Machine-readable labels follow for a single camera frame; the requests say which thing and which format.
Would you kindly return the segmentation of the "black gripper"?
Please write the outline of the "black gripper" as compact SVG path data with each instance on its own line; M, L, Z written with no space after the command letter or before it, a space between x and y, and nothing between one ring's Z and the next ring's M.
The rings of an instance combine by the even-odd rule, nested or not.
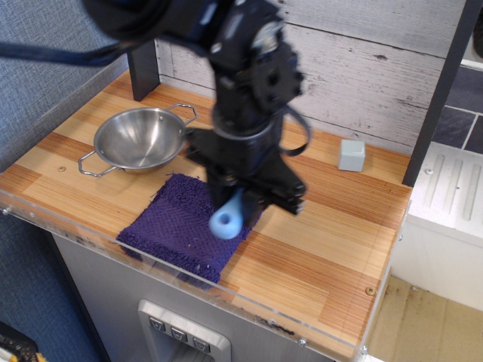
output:
M306 186L282 159L279 122L271 122L248 137L216 128L190 127L186 139L187 157L206 169L215 210L224 206L238 188L244 190L241 211L246 228L253 228L271 204L292 214L303 209Z

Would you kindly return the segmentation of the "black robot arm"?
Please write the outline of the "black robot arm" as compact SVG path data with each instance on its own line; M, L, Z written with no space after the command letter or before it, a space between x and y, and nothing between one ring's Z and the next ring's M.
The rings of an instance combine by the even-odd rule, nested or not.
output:
M268 1L86 1L108 36L135 46L160 38L208 60L216 103L210 130L186 133L188 157L206 169L215 207L241 190L246 226L274 204L291 213L306 187L286 165L283 121L293 115L303 74Z

